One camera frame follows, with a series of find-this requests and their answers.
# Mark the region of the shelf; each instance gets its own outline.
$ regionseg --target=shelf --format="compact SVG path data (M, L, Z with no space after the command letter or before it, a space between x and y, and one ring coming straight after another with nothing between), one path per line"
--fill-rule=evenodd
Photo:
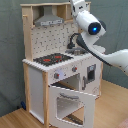
M69 5L70 2L64 2L64 3L40 3L40 4L21 4L20 6L24 7L28 7L28 6L47 6L47 5Z

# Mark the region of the wooden toy kitchen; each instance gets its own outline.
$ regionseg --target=wooden toy kitchen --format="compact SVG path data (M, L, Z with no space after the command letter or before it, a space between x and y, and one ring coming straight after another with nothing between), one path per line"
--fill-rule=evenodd
M22 4L26 108L44 128L92 128L102 62L79 47L70 3ZM86 2L90 11L90 2ZM94 45L104 53L105 49ZM84 108L83 120L72 113Z

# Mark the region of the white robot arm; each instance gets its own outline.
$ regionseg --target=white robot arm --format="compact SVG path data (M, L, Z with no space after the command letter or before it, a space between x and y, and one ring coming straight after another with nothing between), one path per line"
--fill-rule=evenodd
M106 33L106 25L86 11L85 0L70 0L75 24L83 29L77 44L109 66L120 68L128 75L128 49L105 55L94 49L93 44Z

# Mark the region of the oven door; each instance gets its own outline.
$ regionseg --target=oven door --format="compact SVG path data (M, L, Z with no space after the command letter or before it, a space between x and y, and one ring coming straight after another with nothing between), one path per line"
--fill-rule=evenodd
M49 88L49 120L58 128L93 128L96 96L56 86ZM84 108L82 123L77 118L70 119L70 114Z

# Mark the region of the wooden panel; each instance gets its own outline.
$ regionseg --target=wooden panel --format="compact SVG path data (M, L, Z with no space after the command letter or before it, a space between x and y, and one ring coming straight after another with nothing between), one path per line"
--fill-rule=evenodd
M48 73L43 72L43 105L44 105L44 127L49 128L49 87Z
M67 10L66 10L66 20L71 20L72 15L71 15L71 5L67 5Z
M25 15L25 17L23 16L25 57L26 57L26 59L33 61L32 44L31 44L31 28L33 26L32 8L31 7L23 7L22 15Z
M57 6L57 16L66 20L66 10L67 10L66 5Z
M101 81L102 81L102 73L103 73L103 63L101 63L101 74L100 74L100 87L99 87L99 96L101 96Z
M67 84L67 83L64 83L64 82L62 82L62 81L59 81L58 83L60 83L60 84L62 84L62 85L64 85L64 86L66 86L66 87L68 87L68 88L70 88L70 89L76 90L73 86L71 86L71 85L69 85L69 84Z
M66 5L70 4L70 2L64 2L64 3L41 3L41 4L21 4L21 6L44 6L44 5Z
M26 110L30 111L30 88L29 88L29 74L28 65L23 63L24 66L24 81L25 81L25 95L26 95Z

